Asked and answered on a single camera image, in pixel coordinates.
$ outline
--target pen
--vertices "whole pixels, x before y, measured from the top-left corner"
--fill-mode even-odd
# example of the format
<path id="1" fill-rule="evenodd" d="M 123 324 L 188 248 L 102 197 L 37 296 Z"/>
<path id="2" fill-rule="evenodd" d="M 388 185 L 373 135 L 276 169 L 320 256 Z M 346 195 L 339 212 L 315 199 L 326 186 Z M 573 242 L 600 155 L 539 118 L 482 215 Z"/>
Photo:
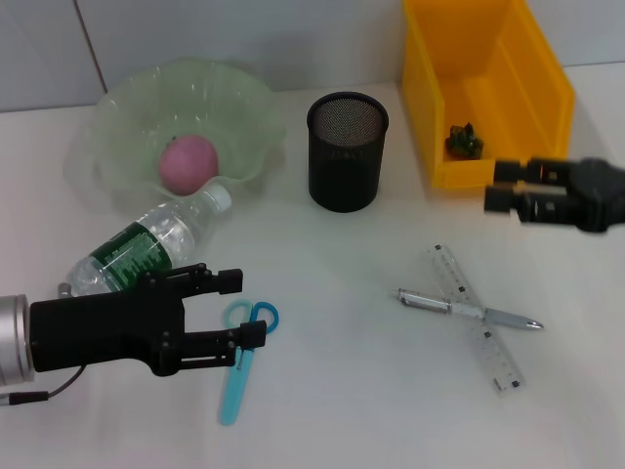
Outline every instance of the pen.
<path id="1" fill-rule="evenodd" d="M 443 313 L 446 315 L 461 315 L 470 318 L 484 319 L 488 318 L 492 323 L 506 325 L 517 329 L 538 330 L 543 328 L 543 324 L 537 320 L 526 318 L 525 316 L 512 315 L 499 310 L 490 308 L 480 308 L 479 306 L 467 305 L 449 301 L 444 298 L 423 295 L 416 291 L 404 290 L 400 288 L 391 292 L 391 295 L 399 300 L 403 305 L 420 310 L 433 311 L 435 313 Z"/>

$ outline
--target transparent ruler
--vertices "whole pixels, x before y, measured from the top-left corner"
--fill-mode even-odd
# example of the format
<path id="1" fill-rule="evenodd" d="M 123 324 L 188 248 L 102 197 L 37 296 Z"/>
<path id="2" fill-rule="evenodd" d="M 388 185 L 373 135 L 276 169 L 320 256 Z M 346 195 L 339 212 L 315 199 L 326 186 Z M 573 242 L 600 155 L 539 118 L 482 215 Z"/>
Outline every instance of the transparent ruler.
<path id="1" fill-rule="evenodd" d="M 475 291 L 463 276 L 449 248 L 438 244 L 433 249 L 428 250 L 427 254 L 445 298 L 484 308 Z M 488 320 L 488 317 L 484 320 L 468 320 L 467 324 L 471 329 L 479 356 L 490 373 L 495 390 L 500 395 L 506 395 L 523 386 L 525 380 L 519 367 L 501 341 L 495 325 Z"/>

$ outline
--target light blue scissors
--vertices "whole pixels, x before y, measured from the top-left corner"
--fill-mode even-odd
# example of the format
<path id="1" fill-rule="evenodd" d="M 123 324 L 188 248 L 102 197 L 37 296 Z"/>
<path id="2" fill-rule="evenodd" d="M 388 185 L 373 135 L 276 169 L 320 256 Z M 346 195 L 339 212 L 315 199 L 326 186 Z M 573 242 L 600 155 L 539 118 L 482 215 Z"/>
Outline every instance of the light blue scissors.
<path id="1" fill-rule="evenodd" d="M 224 324 L 228 329 L 239 327 L 239 324 L 232 323 L 230 318 L 232 312 L 237 308 L 245 309 L 241 322 L 258 320 L 258 314 L 261 310 L 269 311 L 273 321 L 267 326 L 267 334 L 274 332 L 280 321 L 277 309 L 271 303 L 261 301 L 255 305 L 249 300 L 241 299 L 230 303 L 224 311 Z M 245 385 L 247 384 L 247 377 L 250 374 L 253 359 L 254 350 L 242 351 L 240 347 L 236 349 L 236 364 L 231 366 L 228 370 L 226 390 L 219 414 L 219 421 L 222 425 L 231 425 L 236 421 L 236 417 L 241 410 L 241 403 L 243 402 L 243 395 L 245 394 Z"/>

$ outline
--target black cable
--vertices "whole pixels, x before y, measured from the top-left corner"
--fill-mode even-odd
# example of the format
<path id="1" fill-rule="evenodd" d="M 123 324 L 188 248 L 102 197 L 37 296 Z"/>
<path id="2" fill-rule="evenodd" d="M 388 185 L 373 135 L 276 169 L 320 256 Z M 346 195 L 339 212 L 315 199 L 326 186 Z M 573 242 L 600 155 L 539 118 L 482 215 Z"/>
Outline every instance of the black cable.
<path id="1" fill-rule="evenodd" d="M 82 374 L 86 367 L 86 364 L 81 365 L 80 368 L 78 368 L 78 371 L 76 371 L 71 378 L 69 378 L 64 384 L 62 384 L 59 388 L 55 389 L 51 393 L 47 391 L 35 391 L 32 393 L 1 394 L 0 405 L 20 405 L 48 401 L 50 398 L 57 396 L 69 386 L 71 386 L 73 382 L 76 381 L 78 377 Z"/>

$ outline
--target yellow box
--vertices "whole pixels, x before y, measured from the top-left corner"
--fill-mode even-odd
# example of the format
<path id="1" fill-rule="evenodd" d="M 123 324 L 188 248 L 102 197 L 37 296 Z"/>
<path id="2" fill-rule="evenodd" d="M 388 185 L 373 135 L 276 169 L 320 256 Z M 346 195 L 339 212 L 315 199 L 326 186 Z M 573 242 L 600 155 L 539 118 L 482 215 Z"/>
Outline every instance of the yellow box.
<path id="1" fill-rule="evenodd" d="M 522 0 L 404 0 L 403 96 L 436 188 L 492 183 L 496 159 L 566 159 L 575 93 Z M 447 154 L 471 122 L 481 160 Z"/>

